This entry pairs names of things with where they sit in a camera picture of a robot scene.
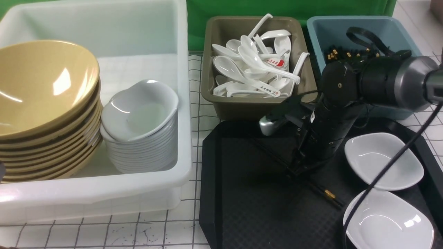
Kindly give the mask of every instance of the yellow bowl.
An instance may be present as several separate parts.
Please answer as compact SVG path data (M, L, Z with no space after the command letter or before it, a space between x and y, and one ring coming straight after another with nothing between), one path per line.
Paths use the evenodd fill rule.
M54 40L0 49L0 140L44 133L75 116L96 89L99 66L76 44Z
M0 141L0 151L14 151L17 149L26 150L30 147L53 143L54 140L59 140L64 135L69 134L72 130L78 127L95 108L96 103L101 105L100 83L97 85L93 95L89 99L89 102L77 112L76 116L70 117L70 119L61 122L57 127L48 130L46 133L41 133L38 136L27 137L19 140Z
M48 155L55 154L77 141L81 140L89 132L89 130L95 127L95 124L100 123L100 115L103 107L101 103L97 103L95 110L92 111L89 116L80 124L77 129L71 131L65 136L61 136L55 140L50 141L47 144L26 148L17 151L2 151L0 150L0 161L15 162L15 161L27 161L37 158L47 157Z
M30 182L30 181L42 181L42 180L50 180L50 179L65 179L70 177L71 175L77 173L79 170L84 168L93 158L95 152L100 147L102 142L102 137L100 135L97 136L95 141L93 141L89 147L89 150L84 153L79 159L75 162L69 164L65 168L62 168L56 172L45 174L43 171L35 171L31 175L30 178L27 179L12 179L12 180L3 180L0 183L19 183L19 182Z
M5 163L6 175L3 177L3 180L26 181L27 179L34 178L36 175L46 176L63 171L66 168L72 167L72 165L76 164L84 155L88 154L95 146L97 140L101 140L100 126L98 126L98 129L94 131L92 136L88 137L88 140L84 140L84 143L75 148L75 150L65 155L54 157L51 161L17 168L8 168Z

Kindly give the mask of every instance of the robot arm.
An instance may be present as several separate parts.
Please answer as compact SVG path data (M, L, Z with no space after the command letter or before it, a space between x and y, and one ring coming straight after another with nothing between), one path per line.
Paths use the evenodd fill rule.
M322 165L334 155L365 104L419 112L443 101L443 70L428 57L399 51L369 61L328 64L321 86L315 106L292 96L260 120L264 135L288 121L299 127L291 163L297 173Z

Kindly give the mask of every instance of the white tile countertop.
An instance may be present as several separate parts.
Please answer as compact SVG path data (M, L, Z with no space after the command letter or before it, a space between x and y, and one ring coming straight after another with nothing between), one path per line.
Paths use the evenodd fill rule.
M428 0L400 0L397 18L423 55L439 61L443 27L431 16ZM202 142L220 123L213 106L200 95L200 55L189 56L193 177L182 188L180 205L167 211L114 215L74 220L0 226L0 245L21 249L209 249L198 224ZM417 131L432 108L415 113L401 124ZM442 167L443 113L425 131L424 138Z

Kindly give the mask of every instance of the chopstick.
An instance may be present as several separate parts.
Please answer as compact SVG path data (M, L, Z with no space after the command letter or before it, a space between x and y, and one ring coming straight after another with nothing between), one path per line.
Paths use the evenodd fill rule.
M265 152L268 156L272 157L276 162L278 162L280 165L284 166L286 170L292 174L295 175L295 173L289 168L289 163L286 162L283 158L273 153L267 146L262 144L259 140L257 140L255 137L249 135L251 140L254 142L254 144L263 152ZM330 190L326 189L322 185L319 185L316 183L311 177L302 177L302 179L305 180L305 182L308 184L308 186L311 187L312 190L314 190L316 193L322 195L325 197L328 201L330 201L336 208L341 210L345 204L340 198L338 198L334 193L332 193Z
M337 208L342 209L345 206L342 200L338 199L331 191L329 191L325 187L318 185L310 178L306 179L306 182L314 191L325 197L328 201L332 202Z

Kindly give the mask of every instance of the green backdrop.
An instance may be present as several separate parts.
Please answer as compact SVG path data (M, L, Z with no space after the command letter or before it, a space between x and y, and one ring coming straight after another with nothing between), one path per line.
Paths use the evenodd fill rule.
M18 4L48 0L0 0L0 16ZM312 16L392 16L396 0L187 0L189 50L203 50L206 22L213 16L291 16L302 25Z

